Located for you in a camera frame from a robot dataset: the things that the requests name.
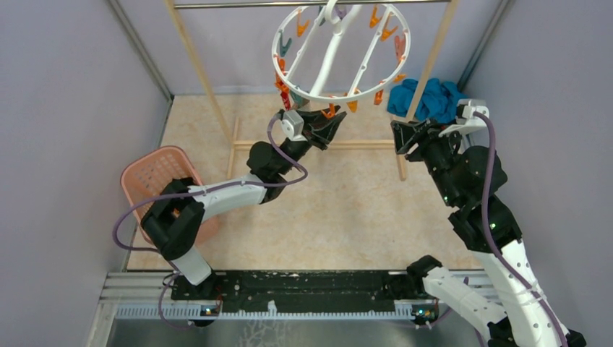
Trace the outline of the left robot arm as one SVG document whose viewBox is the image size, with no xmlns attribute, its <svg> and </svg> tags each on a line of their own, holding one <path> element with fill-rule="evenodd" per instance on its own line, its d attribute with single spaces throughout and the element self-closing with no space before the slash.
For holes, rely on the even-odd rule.
<svg viewBox="0 0 613 347">
<path fill-rule="evenodd" d="M 174 179 L 152 201 L 140 225 L 162 258 L 188 281 L 191 293 L 208 299 L 217 288 L 213 269 L 195 245 L 201 225 L 228 211 L 270 202 L 290 183 L 305 180 L 308 171 L 299 160 L 312 148 L 328 149 L 346 115 L 339 106 L 280 110 L 267 125 L 268 139 L 251 146 L 247 174 L 209 185 Z M 301 176 L 289 182 L 285 176 L 294 168 Z"/>
</svg>

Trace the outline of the red snowflake sock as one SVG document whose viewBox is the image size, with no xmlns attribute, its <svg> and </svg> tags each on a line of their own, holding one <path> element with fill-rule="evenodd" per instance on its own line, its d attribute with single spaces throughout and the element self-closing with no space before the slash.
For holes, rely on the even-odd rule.
<svg viewBox="0 0 613 347">
<path fill-rule="evenodd" d="M 280 96 L 283 102 L 284 109 L 290 110 L 292 108 L 291 96 L 290 96 L 290 90 L 286 86 L 283 86 L 280 88 Z"/>
</svg>

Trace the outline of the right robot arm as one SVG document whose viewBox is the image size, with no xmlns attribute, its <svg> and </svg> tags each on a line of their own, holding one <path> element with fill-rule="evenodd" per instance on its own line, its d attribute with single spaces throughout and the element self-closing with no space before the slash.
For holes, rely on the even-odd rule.
<svg viewBox="0 0 613 347">
<path fill-rule="evenodd" d="M 522 232 L 496 191 L 507 182 L 494 143 L 460 150 L 460 132 L 432 120 L 393 121 L 395 151 L 426 166 L 454 232 L 481 263 L 497 292 L 492 302 L 433 256 L 407 269 L 416 298 L 440 299 L 480 335 L 485 346 L 585 346 L 584 336 L 557 317 L 527 258 Z"/>
</svg>

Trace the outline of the white round clip hanger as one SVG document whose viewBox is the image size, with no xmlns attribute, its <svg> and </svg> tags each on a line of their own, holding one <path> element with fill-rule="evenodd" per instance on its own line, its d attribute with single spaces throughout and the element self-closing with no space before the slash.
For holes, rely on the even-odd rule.
<svg viewBox="0 0 613 347">
<path fill-rule="evenodd" d="M 291 104 L 383 103 L 384 91 L 401 81 L 411 51 L 411 29 L 392 4 L 326 1 L 293 9 L 273 34 L 270 57 L 275 88 L 290 90 Z"/>
</svg>

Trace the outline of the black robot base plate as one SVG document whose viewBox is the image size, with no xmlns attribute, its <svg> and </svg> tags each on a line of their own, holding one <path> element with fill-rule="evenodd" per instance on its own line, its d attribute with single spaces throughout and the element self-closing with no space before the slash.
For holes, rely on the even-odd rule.
<svg viewBox="0 0 613 347">
<path fill-rule="evenodd" d="M 211 300 L 223 313 L 265 312 L 273 302 L 280 313 L 307 314 L 391 312 L 398 301 L 433 297 L 404 270 L 219 270 L 197 286 L 178 277 L 171 298 Z"/>
</svg>

